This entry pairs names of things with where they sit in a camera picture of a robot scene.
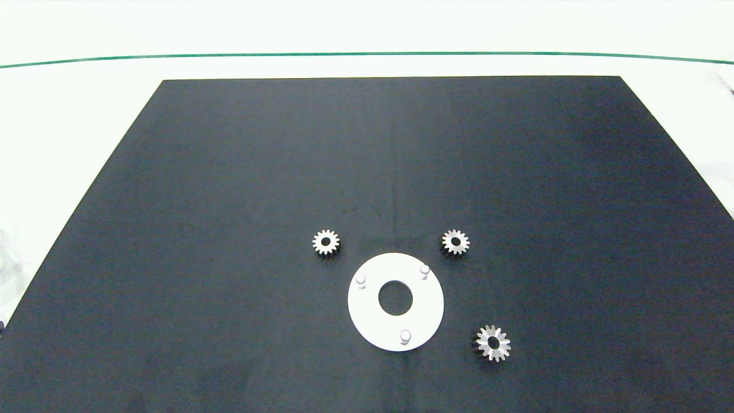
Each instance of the gear center hole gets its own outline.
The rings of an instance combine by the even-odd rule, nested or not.
[[[389,281],[379,289],[379,305],[388,314],[403,315],[413,305],[413,293],[400,281]]]
[[[487,345],[489,345],[491,349],[497,350],[500,348],[500,340],[497,340],[497,337],[490,337],[487,339]]]

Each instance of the green line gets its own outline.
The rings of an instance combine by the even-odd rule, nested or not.
[[[734,65],[730,60],[697,59],[694,57],[654,56],[650,54],[587,53],[582,51],[337,51],[314,53],[202,53],[202,54],[141,54],[137,56],[83,57],[81,59],[49,60],[48,62],[0,65],[0,69],[25,66],[58,65],[61,63],[96,62],[99,60],[168,59],[172,57],[318,57],[318,56],[588,56],[628,57],[631,59],[674,60],[678,62]]]

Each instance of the metal gear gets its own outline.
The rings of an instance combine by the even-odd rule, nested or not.
[[[339,234],[329,229],[320,231],[313,238],[313,249],[319,255],[334,254],[339,249]]]
[[[478,350],[483,351],[482,356],[486,356],[488,360],[494,359],[497,363],[500,362],[500,359],[504,360],[505,357],[509,356],[508,350],[511,350],[511,348],[508,345],[509,340],[505,338],[507,333],[501,332],[501,328],[495,329],[495,326],[480,327],[479,330],[480,332],[476,334],[479,336],[476,342],[479,344]],[[494,337],[499,341],[497,348],[492,348],[490,345],[490,337]]]
[[[441,240],[446,254],[461,255],[469,249],[469,237],[456,229],[446,232]]]

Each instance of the black fabric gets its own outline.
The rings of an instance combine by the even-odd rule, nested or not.
[[[389,251],[445,296],[404,353],[346,306]],[[617,77],[166,81],[0,339],[1,405],[731,411],[733,268],[734,221]]]

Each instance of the white ring plate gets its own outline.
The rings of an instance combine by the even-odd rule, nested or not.
[[[384,350],[408,351],[433,337],[443,318],[443,290],[432,270],[427,275],[421,272],[422,265],[413,256],[393,252],[374,256],[357,269],[347,302],[352,322],[365,340]],[[359,274],[365,276],[364,284],[357,283]],[[379,305],[379,291],[390,281],[405,284],[413,294],[412,306],[402,315],[388,314]],[[410,331],[407,344],[400,340],[403,330]]]

